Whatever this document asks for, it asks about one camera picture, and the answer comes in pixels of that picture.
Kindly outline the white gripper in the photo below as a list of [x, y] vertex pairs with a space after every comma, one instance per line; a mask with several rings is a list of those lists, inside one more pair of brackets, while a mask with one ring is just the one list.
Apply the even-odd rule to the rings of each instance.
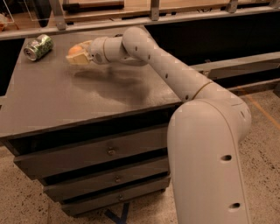
[[72, 65], [86, 65], [90, 63], [92, 58], [96, 64], [107, 64], [108, 60], [104, 51], [106, 39], [106, 37], [96, 38], [93, 41], [88, 40], [74, 45], [74, 49], [88, 49], [88, 52], [84, 50], [72, 52], [66, 56], [67, 61]]

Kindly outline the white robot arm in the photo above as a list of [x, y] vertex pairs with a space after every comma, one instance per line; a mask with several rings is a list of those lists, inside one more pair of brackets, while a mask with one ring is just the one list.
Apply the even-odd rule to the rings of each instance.
[[150, 65], [183, 102], [167, 130], [178, 224], [252, 224], [238, 154], [251, 126], [243, 99], [166, 52], [138, 27], [120, 37], [74, 45], [66, 59], [74, 65]]

